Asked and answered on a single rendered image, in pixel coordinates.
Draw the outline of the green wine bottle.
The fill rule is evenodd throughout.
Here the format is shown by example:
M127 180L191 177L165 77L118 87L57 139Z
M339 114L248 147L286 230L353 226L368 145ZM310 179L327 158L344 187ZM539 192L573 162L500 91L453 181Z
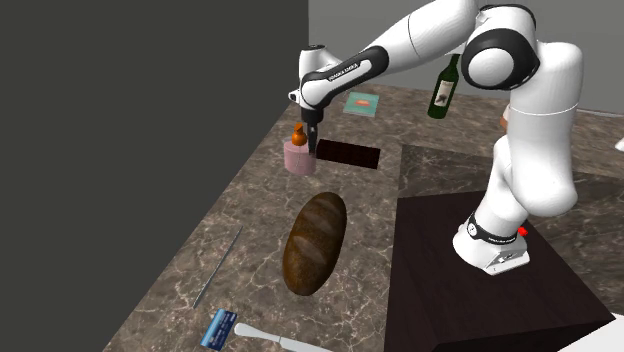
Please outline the green wine bottle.
M427 111L431 118L443 119L448 112L455 88L459 82L457 65L460 57L460 54L452 54L449 64L438 75Z

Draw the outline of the blue card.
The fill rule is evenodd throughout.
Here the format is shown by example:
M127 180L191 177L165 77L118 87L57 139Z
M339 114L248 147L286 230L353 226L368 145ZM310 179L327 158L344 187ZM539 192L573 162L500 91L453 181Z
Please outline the blue card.
M205 331L200 345L214 351L220 351L237 317L238 315L234 312L218 309Z

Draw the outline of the thin grey rod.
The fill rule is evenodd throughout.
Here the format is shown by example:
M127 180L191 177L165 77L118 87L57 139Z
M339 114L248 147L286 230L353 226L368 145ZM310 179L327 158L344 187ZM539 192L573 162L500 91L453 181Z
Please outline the thin grey rod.
M226 261L227 257L229 256L229 254L231 253L235 243L237 242L238 238L240 237L240 234L242 232L242 230L244 229L244 225L241 225L240 228L237 230L236 234L234 235L233 239L231 240L231 242L229 243L226 251L224 252L224 254L222 255L222 257L220 258L219 262L217 263L217 265L215 266L214 270L212 271L212 273L210 274L210 276L208 277L208 279L205 281L205 283L203 284L200 292L197 294L193 304L192 304L192 309L197 309L197 307L199 306L199 304L201 303L201 300L203 299L206 291L208 290L210 284L212 283L215 275L217 274L217 272L219 271L219 269L222 267L223 263Z

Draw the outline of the teal book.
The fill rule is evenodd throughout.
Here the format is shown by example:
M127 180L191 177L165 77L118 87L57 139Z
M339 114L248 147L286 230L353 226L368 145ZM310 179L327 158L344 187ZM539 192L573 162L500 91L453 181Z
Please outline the teal book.
M350 92L344 105L343 112L358 116L374 117L377 111L379 96Z

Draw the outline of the pink soap dispenser orange pump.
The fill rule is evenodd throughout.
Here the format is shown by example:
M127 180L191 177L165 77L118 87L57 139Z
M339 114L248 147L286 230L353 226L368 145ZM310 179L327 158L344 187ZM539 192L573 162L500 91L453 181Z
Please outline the pink soap dispenser orange pump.
M289 172L308 176L316 171L316 158L309 152L308 143L304 125L297 122L292 134L283 139L284 166Z

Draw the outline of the silver butter knife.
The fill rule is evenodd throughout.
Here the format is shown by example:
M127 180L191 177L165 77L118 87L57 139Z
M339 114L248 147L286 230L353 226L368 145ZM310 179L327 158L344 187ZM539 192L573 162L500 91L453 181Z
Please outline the silver butter knife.
M332 352L331 350L309 343L270 334L244 323L237 323L234 327L234 331L235 334L238 336L260 338L276 342L283 349L286 349L290 352Z

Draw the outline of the dark robot stand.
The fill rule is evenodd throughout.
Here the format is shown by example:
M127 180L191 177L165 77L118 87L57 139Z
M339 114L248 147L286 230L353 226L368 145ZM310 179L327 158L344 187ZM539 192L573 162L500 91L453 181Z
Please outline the dark robot stand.
M384 352L559 352L613 315L530 224L530 261L496 276L452 239L482 192L397 201Z

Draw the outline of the brown bread loaf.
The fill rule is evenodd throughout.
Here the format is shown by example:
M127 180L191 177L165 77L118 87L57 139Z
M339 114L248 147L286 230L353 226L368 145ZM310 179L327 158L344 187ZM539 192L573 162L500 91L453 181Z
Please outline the brown bread loaf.
M282 258L283 279L290 291L310 296L324 285L338 261L346 225L346 206L336 193L319 193L302 207Z

